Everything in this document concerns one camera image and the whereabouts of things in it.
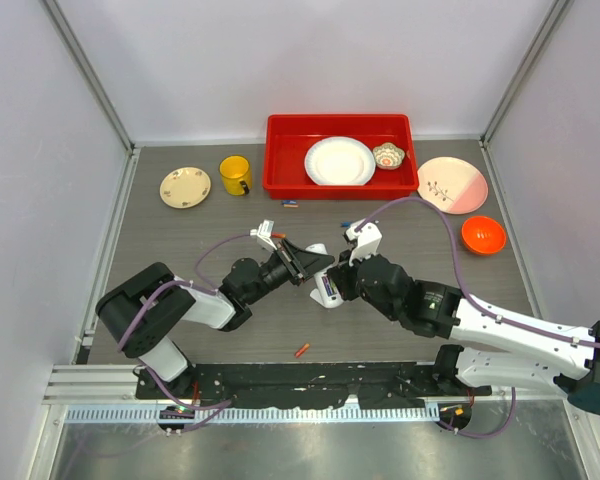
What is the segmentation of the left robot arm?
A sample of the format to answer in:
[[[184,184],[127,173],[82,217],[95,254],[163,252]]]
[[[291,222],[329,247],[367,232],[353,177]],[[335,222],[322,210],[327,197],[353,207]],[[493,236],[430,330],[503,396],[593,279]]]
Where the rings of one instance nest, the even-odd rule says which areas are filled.
[[[251,316],[250,306],[286,283],[300,285],[331,267],[335,258],[316,244],[301,249],[283,239],[269,258],[236,260],[219,288],[207,290],[155,262],[105,294],[95,314],[118,349],[145,370],[141,377],[158,396],[185,397],[195,367],[169,332],[181,321],[231,332]]]

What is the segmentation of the white remote control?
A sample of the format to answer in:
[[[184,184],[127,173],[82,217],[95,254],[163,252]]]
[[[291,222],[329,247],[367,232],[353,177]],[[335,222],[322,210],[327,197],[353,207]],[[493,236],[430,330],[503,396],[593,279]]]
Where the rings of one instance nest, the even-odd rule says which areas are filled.
[[[313,276],[315,288],[310,292],[310,298],[325,309],[335,309],[344,303],[338,288],[327,274],[331,266]]]

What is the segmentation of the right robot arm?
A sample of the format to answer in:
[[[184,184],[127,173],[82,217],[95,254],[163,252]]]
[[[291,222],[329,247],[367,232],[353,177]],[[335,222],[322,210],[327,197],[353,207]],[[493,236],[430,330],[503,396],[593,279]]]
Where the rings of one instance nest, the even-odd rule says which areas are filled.
[[[600,416],[600,321],[579,327],[512,312],[449,285],[414,280],[381,255],[341,261],[327,275],[343,300],[361,299],[417,336],[446,340],[431,371],[440,393],[464,386],[547,389]]]

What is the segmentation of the purple blue battery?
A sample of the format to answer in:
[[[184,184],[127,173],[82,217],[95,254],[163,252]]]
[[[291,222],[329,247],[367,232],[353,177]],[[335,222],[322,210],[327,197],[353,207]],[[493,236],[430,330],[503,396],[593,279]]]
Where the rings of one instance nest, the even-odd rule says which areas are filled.
[[[330,287],[329,287],[329,279],[328,279],[328,277],[326,277],[326,276],[322,277],[322,282],[323,282],[323,285],[324,285],[325,295],[328,296],[328,297],[331,296],[331,295],[329,295],[331,293],[331,291],[330,291]]]

